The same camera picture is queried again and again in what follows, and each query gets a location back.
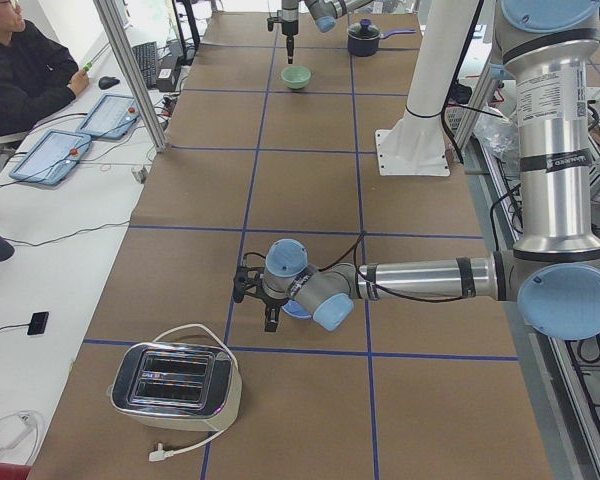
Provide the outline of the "dark blue saucepan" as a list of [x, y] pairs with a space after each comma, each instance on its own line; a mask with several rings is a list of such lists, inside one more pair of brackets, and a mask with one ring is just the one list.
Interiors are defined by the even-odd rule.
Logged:
[[394, 35], [415, 34], [416, 29], [393, 29], [382, 31], [370, 19], [361, 19], [347, 28], [347, 50], [356, 57], [369, 57], [374, 55], [382, 40]]

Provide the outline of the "white chrome toaster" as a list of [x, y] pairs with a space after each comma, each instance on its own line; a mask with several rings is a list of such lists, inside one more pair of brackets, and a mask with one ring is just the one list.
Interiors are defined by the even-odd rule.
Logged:
[[118, 412], [150, 427], [219, 432], [237, 419], [241, 392], [225, 349], [144, 342], [125, 353], [109, 396]]

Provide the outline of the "aluminium frame post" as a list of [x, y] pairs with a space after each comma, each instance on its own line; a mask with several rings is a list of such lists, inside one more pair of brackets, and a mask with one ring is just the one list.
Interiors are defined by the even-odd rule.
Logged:
[[135, 61], [125, 28], [118, 15], [115, 1], [93, 0], [93, 3], [114, 56], [136, 100], [153, 146], [157, 153], [162, 153], [167, 147], [164, 130], [158, 119], [153, 102], [150, 99], [140, 69]]

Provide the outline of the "blue teach pendant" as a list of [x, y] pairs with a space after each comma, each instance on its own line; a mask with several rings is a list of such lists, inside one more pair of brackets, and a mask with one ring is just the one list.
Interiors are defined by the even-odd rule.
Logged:
[[48, 130], [9, 173], [15, 181], [54, 186], [64, 180], [89, 150], [86, 134]]
[[117, 94], [102, 95], [76, 128], [93, 139], [119, 140], [139, 119], [135, 99]]

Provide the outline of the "small black box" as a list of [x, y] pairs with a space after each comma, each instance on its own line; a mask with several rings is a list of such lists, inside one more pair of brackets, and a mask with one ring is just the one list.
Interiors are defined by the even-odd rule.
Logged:
[[37, 336], [42, 335], [47, 326], [49, 318], [48, 311], [35, 312], [31, 316], [31, 320], [28, 324], [27, 335], [28, 336]]

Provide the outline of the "green bowl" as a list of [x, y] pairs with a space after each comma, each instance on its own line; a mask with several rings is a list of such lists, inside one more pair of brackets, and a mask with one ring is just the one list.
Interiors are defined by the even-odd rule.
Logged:
[[305, 88], [312, 78], [312, 72], [304, 66], [289, 65], [280, 74], [283, 84], [291, 90]]

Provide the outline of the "far blue teach pendant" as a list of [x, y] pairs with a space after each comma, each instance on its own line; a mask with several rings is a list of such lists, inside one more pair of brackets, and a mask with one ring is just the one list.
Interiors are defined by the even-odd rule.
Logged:
[[135, 99], [117, 94], [102, 95], [76, 128], [93, 139], [119, 140], [139, 119]]

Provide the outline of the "black computer mouse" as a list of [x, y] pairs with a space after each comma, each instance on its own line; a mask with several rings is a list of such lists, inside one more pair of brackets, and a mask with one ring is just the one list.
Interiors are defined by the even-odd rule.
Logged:
[[108, 90], [120, 83], [120, 80], [113, 76], [102, 76], [98, 81], [98, 87], [101, 90]]

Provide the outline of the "black keyboard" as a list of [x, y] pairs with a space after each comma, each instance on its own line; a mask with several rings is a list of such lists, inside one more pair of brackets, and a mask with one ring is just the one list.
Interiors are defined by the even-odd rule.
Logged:
[[157, 43], [153, 41], [134, 45], [132, 53], [146, 86], [154, 88], [158, 75]]

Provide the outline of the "near blue teach pendant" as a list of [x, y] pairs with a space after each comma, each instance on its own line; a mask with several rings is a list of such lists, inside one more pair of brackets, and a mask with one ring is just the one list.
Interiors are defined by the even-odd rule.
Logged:
[[9, 173], [15, 181], [54, 186], [64, 180], [89, 150], [86, 134], [48, 130]]

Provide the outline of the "seated person in black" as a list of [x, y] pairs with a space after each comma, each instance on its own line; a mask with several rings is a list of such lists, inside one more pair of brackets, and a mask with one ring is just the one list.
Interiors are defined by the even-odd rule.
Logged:
[[0, 1], [0, 136], [30, 131], [90, 85], [61, 44], [25, 19], [16, 1]]

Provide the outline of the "blue bowl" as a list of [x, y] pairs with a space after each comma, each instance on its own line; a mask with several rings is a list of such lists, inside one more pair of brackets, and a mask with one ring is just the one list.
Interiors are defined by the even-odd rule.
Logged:
[[282, 310], [289, 316], [296, 319], [311, 319], [312, 315], [299, 303], [289, 300], [283, 307]]

